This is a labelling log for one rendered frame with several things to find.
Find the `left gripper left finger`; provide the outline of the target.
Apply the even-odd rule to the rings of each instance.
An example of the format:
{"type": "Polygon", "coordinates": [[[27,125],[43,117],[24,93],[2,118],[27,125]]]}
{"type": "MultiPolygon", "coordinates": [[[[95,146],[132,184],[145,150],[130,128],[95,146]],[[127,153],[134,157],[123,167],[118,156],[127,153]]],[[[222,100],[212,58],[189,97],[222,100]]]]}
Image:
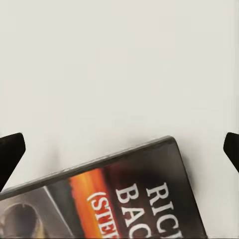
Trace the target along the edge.
{"type": "Polygon", "coordinates": [[[0,138],[0,192],[26,151],[21,132],[0,138]]]}

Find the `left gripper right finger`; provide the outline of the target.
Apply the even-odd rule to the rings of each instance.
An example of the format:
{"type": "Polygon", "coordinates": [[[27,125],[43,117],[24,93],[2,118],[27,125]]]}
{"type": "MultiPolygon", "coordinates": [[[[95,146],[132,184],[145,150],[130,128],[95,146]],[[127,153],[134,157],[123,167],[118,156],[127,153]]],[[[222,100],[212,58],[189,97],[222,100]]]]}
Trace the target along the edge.
{"type": "Polygon", "coordinates": [[[239,134],[227,133],[223,150],[239,173],[239,134]]]}

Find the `hardback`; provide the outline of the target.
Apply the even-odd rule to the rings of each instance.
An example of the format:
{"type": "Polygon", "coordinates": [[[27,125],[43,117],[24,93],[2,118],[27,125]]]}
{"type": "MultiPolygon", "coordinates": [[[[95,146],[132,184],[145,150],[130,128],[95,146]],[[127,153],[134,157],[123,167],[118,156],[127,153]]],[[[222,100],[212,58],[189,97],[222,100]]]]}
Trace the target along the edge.
{"type": "Polygon", "coordinates": [[[0,239],[208,239],[173,136],[0,192],[0,239]]]}

